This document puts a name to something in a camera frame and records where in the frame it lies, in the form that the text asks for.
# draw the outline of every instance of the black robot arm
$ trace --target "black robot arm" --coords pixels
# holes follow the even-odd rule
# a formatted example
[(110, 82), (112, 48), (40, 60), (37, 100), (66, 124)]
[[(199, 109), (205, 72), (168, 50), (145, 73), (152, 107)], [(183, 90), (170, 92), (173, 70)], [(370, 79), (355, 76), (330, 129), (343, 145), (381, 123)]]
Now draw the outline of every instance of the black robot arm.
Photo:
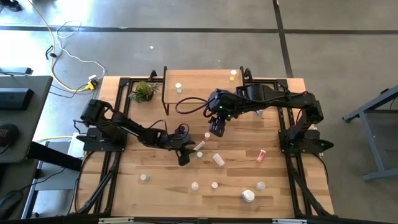
[(319, 153), (333, 147), (326, 140), (319, 139), (317, 130), (308, 130), (312, 124), (323, 120), (319, 101), (312, 93), (291, 93), (289, 91), (275, 91), (267, 85), (251, 84), (239, 86), (235, 93), (226, 90), (215, 90), (209, 97), (203, 114), (209, 117), (211, 133), (222, 137), (225, 131), (225, 121), (238, 118), (239, 115), (250, 111), (264, 110), (270, 106), (286, 108), (300, 108), (302, 115), (296, 125), (288, 130), (279, 131), (280, 148), (282, 152)]
[[(106, 118), (107, 112), (112, 113), (111, 118)], [(145, 128), (133, 120), (127, 118), (123, 113), (112, 108), (111, 104), (101, 100), (90, 100), (81, 114), (82, 123), (86, 126), (95, 126), (101, 132), (101, 141), (105, 144), (115, 146), (125, 142), (124, 133), (129, 133), (138, 138), (138, 141), (148, 147), (159, 149), (174, 150), (178, 157), (178, 164), (184, 166), (189, 163), (189, 154), (193, 150), (186, 148), (189, 144), (194, 144), (186, 124), (181, 124), (173, 134), (166, 130)], [(96, 136), (80, 136), (82, 141), (95, 140)]]

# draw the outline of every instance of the wooden board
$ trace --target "wooden board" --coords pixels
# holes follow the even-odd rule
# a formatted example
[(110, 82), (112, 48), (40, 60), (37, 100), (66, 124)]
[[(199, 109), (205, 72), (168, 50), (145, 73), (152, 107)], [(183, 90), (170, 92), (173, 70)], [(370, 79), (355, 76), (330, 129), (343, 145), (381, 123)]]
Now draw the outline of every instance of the wooden board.
[[(105, 77), (99, 99), (114, 104), (120, 77)], [(305, 90), (299, 78), (288, 79), (293, 92)], [(180, 110), (189, 110), (197, 104), (182, 105)], [(177, 114), (172, 107), (166, 116), (161, 103), (161, 94), (152, 101), (131, 103), (129, 117), (135, 122), (150, 126), (165, 119), (171, 133), (180, 123), (190, 126), (190, 134), (196, 143), (203, 140), (208, 131), (207, 119), (201, 111), (192, 114)], [(159, 123), (157, 128), (164, 128)], [(222, 138), (214, 135), (201, 151), (203, 159), (191, 155), (191, 162), (179, 167), (174, 152), (143, 146), (134, 136), (128, 139), (119, 167), (114, 195), (112, 216), (129, 217), (230, 217), (230, 218), (278, 218), (293, 217), (292, 199), (284, 156), (277, 140), (279, 122), (276, 108), (266, 109), (262, 116), (246, 113), (227, 122)], [(261, 164), (256, 162), (259, 151), (267, 151)], [(220, 168), (211, 158), (215, 153), (225, 161)], [(96, 152), (87, 161), (78, 190), (81, 207), (98, 185), (104, 153)], [(307, 185), (326, 210), (333, 213), (328, 185), (322, 163), (313, 155), (304, 154), (303, 164)], [(143, 182), (141, 174), (150, 179)], [(266, 183), (266, 189), (255, 190), (257, 182)], [(193, 191), (192, 182), (199, 183)], [(211, 183), (217, 182), (217, 189)], [(251, 189), (256, 194), (252, 203), (241, 198), (241, 192)], [(304, 211), (301, 191), (298, 190), (300, 208)], [(106, 203), (105, 190), (103, 206)]]
[[(229, 80), (231, 69), (219, 70), (167, 70), (164, 89), (165, 103), (178, 103), (187, 97), (199, 97), (207, 100), (216, 88), (235, 92), (237, 86), (242, 86), (240, 69), (234, 69), (237, 74), (234, 81)], [(175, 84), (182, 84), (182, 93), (178, 94)], [(184, 103), (201, 103), (198, 100), (187, 100)]]

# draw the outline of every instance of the wooden table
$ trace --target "wooden table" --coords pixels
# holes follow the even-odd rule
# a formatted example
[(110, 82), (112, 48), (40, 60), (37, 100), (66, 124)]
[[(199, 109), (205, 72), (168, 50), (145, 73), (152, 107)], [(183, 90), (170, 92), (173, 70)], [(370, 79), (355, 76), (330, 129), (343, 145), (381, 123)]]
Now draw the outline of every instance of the wooden table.
[[(104, 78), (99, 94), (100, 100), (114, 104), (119, 79), (120, 77)], [(292, 92), (305, 90), (302, 79), (290, 78), (288, 84)], [(189, 110), (197, 106), (185, 104), (179, 109)], [(171, 108), (170, 115), (167, 116), (162, 107), (161, 93), (156, 93), (150, 102), (132, 102), (128, 116), (147, 127), (154, 121), (164, 119), (167, 121), (169, 132), (180, 123), (187, 123), (196, 143), (202, 141), (203, 133), (208, 131), (208, 119), (203, 117), (201, 110), (182, 115)], [(156, 127), (164, 128), (162, 123)], [(278, 129), (276, 108), (266, 109), (262, 116), (256, 116), (254, 113), (243, 114), (239, 119), (227, 122), (222, 138), (211, 136), (201, 149), (203, 159), (197, 159), (196, 155), (192, 154), (191, 162), (183, 167), (178, 166), (174, 152), (145, 147), (134, 136), (129, 136), (119, 167), (112, 216), (294, 217), (285, 157), (279, 149)], [(267, 156), (258, 164), (256, 158), (261, 149), (267, 151)], [(224, 159), (224, 167), (218, 167), (213, 161), (212, 156), (215, 153)], [(102, 152), (94, 153), (83, 169), (78, 189), (79, 207), (98, 185), (103, 157)], [(322, 163), (311, 154), (304, 154), (302, 157), (308, 187), (323, 207), (333, 213)], [(141, 174), (147, 174), (150, 177), (149, 181), (141, 181)], [(255, 190), (255, 184), (260, 181), (266, 183), (265, 190)], [(192, 182), (199, 183), (197, 191), (191, 189)], [(212, 182), (217, 182), (219, 187), (212, 189)], [(241, 198), (241, 192), (246, 189), (251, 189), (256, 194), (252, 203), (246, 203)], [(108, 187), (105, 189), (102, 208), (107, 195)], [(304, 211), (300, 190), (298, 197), (300, 208)]]

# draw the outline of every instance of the gray floor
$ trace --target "gray floor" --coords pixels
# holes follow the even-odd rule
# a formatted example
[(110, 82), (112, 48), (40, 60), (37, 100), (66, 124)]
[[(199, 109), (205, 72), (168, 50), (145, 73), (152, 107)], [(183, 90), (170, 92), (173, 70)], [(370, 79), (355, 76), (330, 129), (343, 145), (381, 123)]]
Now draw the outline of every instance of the gray floor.
[[(98, 27), (277, 27), (271, 0), (115, 2), (37, 0), (34, 4), (52, 25), (81, 20), (84, 26)], [(43, 25), (29, 3), (21, 3), (22, 12), (1, 11), (0, 26)], [(279, 6), (286, 29), (398, 29), (398, 1), (393, 0), (279, 0)], [(7, 44), (0, 46), (0, 66), (25, 66), (35, 74), (49, 74), (44, 52), (50, 40), (48, 32), (1, 30), (0, 42)], [(336, 214), (397, 222), (398, 178), (362, 181), (361, 176), (376, 166), (359, 121), (345, 124), (341, 117), (398, 83), (398, 36), (286, 35), (286, 40), (294, 77), (304, 78), (307, 90), (321, 101), (322, 138), (335, 143), (324, 158)], [(67, 39), (65, 48), (82, 59), (99, 61), (108, 75), (148, 75), (164, 65), (170, 69), (244, 65), (255, 77), (286, 76), (278, 34), (80, 32)], [(62, 55), (55, 73), (76, 88), (88, 76), (101, 74), (101, 69)], [(36, 137), (72, 134), (72, 119), (79, 117), (90, 98), (50, 95)], [(46, 215), (57, 215), (60, 209), (45, 197), (68, 199), (65, 193), (43, 195), (35, 211)]]

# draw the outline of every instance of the succulent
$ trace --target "succulent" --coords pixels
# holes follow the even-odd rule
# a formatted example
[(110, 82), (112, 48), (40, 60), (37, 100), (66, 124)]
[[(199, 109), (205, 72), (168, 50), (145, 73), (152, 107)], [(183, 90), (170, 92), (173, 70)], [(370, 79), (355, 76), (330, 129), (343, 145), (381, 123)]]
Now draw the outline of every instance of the succulent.
[(137, 84), (136, 90), (130, 94), (130, 99), (135, 100), (137, 103), (149, 101), (152, 99), (154, 92), (157, 92), (159, 86), (157, 83), (150, 85), (144, 81)]

